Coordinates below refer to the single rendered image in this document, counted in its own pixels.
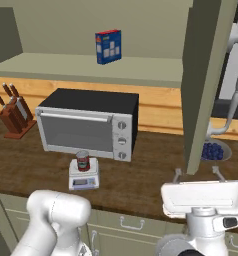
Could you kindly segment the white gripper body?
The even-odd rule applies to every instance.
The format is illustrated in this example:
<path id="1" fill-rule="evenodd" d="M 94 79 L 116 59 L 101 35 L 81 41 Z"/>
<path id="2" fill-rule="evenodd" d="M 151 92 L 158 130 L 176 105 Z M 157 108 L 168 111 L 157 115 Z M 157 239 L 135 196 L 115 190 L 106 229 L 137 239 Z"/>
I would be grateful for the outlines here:
<path id="1" fill-rule="evenodd" d="M 238 180 L 165 183 L 161 187 L 163 212 L 184 219 L 195 207 L 215 208 L 220 215 L 238 215 Z"/>

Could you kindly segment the white digital scale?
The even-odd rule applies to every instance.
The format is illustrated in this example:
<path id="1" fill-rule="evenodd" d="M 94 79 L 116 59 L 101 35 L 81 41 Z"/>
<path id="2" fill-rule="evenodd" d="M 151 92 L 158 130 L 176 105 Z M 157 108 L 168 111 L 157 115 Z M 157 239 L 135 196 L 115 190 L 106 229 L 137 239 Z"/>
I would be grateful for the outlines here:
<path id="1" fill-rule="evenodd" d="M 69 166 L 69 189 L 88 190 L 97 189 L 100 185 L 99 164 L 96 158 L 91 158 L 90 169 L 85 172 L 78 170 L 78 163 L 73 159 Z"/>

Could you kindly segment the red canned food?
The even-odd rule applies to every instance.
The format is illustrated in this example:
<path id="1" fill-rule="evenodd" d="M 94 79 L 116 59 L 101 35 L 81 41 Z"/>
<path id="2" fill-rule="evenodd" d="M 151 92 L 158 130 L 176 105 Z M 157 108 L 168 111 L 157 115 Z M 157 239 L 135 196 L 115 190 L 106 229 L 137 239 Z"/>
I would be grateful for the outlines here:
<path id="1" fill-rule="evenodd" d="M 79 151 L 76 154 L 78 170 L 81 172 L 88 171 L 90 169 L 89 153 L 85 150 Z"/>

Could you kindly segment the blue food box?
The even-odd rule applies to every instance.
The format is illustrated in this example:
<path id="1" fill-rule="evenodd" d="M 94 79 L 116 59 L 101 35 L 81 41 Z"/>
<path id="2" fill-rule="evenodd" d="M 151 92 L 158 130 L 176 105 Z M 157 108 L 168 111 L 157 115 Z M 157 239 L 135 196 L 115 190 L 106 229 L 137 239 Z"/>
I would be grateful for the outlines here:
<path id="1" fill-rule="evenodd" d="M 95 34 L 97 63 L 105 65 L 122 58 L 121 31 L 107 30 Z"/>

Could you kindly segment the olive base cabinet door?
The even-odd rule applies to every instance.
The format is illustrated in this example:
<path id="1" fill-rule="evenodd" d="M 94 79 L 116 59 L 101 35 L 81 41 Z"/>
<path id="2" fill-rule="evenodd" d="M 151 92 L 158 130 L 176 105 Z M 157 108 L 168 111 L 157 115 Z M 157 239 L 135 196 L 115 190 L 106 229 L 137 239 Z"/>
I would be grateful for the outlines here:
<path id="1" fill-rule="evenodd" d="M 21 239 L 30 220 L 26 210 L 27 198 L 0 193 L 0 200 L 12 224 L 16 237 Z"/>

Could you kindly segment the grey bowl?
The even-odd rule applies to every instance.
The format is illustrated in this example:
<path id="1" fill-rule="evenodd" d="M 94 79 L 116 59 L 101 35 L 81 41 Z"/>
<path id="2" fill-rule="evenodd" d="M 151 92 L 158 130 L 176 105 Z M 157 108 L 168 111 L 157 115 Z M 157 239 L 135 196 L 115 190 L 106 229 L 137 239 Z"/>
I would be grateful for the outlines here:
<path id="1" fill-rule="evenodd" d="M 204 144 L 205 143 L 217 143 L 217 144 L 219 144 L 222 147 L 222 149 L 224 150 L 224 154 L 223 154 L 223 158 L 221 160 L 205 160 L 205 159 L 202 158 L 202 154 L 201 154 L 201 159 L 202 160 L 205 160 L 205 161 L 226 161 L 232 156 L 232 150 L 230 149 L 230 147 L 226 143 L 224 143 L 220 140 L 210 138 L 210 139 L 206 140 L 204 142 Z"/>

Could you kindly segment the olive drawer front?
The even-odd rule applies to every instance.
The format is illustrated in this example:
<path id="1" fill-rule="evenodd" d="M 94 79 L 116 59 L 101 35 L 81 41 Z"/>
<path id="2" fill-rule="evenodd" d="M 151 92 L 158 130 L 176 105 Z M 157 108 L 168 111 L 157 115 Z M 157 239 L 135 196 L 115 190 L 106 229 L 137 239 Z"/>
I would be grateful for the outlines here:
<path id="1" fill-rule="evenodd" d="M 124 215 L 108 211 L 96 211 L 97 224 L 123 231 L 162 237 L 168 234 L 186 234 L 185 224 Z"/>

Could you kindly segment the silver black toaster oven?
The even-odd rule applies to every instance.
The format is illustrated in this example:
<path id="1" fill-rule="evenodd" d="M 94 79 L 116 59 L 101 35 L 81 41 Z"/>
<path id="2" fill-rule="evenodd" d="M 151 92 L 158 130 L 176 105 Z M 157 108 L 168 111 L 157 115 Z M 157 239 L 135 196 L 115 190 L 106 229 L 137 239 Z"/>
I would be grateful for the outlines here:
<path id="1" fill-rule="evenodd" d="M 138 133 L 134 93 L 58 88 L 35 109 L 46 151 L 129 162 Z"/>

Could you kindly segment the toaster oven glass door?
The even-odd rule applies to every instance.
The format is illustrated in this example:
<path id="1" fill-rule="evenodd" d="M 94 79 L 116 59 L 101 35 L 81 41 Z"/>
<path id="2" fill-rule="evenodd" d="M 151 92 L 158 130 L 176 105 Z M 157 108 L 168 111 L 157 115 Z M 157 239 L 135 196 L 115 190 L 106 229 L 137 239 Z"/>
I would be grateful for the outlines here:
<path id="1" fill-rule="evenodd" d="M 39 113 L 86 117 L 108 117 L 112 114 L 61 108 L 37 107 L 39 133 L 45 151 L 76 154 L 86 150 L 91 156 L 112 158 L 113 137 L 110 123 L 40 117 Z"/>

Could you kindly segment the brown wooden knife block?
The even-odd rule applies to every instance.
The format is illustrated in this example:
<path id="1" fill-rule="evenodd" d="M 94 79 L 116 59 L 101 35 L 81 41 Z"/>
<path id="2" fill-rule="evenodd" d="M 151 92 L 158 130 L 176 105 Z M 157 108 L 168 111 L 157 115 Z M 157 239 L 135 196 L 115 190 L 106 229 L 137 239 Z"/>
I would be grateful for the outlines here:
<path id="1" fill-rule="evenodd" d="M 36 124 L 33 118 L 23 116 L 18 103 L 17 98 L 14 98 L 0 112 L 0 119 L 7 128 L 5 138 L 21 139 Z"/>

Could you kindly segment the olive wall cabinet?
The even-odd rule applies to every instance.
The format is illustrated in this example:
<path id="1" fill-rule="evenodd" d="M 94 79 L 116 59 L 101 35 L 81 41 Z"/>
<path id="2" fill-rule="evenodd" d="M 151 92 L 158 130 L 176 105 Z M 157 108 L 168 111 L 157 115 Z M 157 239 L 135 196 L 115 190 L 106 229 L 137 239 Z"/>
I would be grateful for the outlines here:
<path id="1" fill-rule="evenodd" d="M 12 7 L 23 52 L 0 77 L 178 88 L 193 0 L 0 0 Z M 96 60 L 95 34 L 122 32 L 122 59 Z"/>

